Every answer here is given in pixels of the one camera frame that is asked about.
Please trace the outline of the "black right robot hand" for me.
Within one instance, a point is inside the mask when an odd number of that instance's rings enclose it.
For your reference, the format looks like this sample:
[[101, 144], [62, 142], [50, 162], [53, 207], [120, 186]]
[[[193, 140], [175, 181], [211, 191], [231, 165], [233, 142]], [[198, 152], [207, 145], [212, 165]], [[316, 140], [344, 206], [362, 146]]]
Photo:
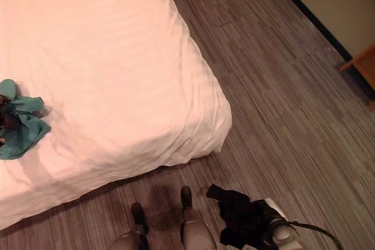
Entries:
[[287, 224], [286, 218], [277, 210], [275, 202], [266, 198], [254, 202], [257, 211], [258, 222], [272, 234], [277, 227]]

